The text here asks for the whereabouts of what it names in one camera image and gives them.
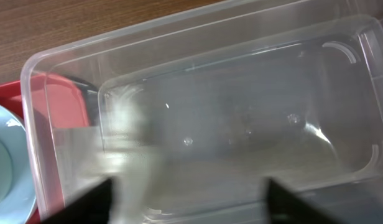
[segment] blue plate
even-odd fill
[[[2,146],[11,157],[12,170],[7,174],[12,174],[12,178],[7,194],[0,200],[0,224],[25,223],[35,210],[25,129],[16,115],[0,106],[0,148]]]

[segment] brown wooden surface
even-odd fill
[[[220,0],[0,0],[0,83],[33,54]]]

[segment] red plastic object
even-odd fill
[[[90,125],[82,92],[71,80],[55,74],[40,74],[33,79],[34,83],[37,83],[32,92],[35,102],[44,102],[46,98],[49,98],[50,102],[49,110],[45,103],[34,104],[34,109],[46,118],[50,116],[52,127],[79,128]],[[0,105],[24,118],[20,80],[0,85]],[[58,198],[62,197],[61,192],[58,192]],[[37,209],[27,224],[39,221]]]

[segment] transparent plastic bin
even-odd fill
[[[96,126],[52,122],[58,74],[98,89],[68,104]],[[21,82],[42,218],[112,175],[114,223],[264,222],[265,177],[346,222],[383,203],[383,29],[350,1],[225,1],[41,52]]]

